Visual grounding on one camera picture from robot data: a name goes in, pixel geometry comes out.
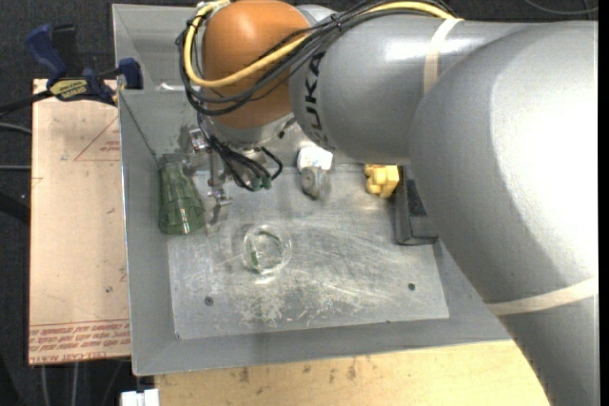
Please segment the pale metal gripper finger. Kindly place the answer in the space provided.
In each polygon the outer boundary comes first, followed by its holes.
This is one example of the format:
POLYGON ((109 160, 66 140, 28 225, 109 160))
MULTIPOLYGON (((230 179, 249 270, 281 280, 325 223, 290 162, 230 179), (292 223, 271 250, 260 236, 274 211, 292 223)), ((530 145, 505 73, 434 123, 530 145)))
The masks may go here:
POLYGON ((181 132, 182 161, 187 175, 206 164, 206 139, 200 128, 184 126, 181 132))
POLYGON ((217 233, 227 222, 232 199, 223 189, 212 190, 206 194, 206 232, 217 233))

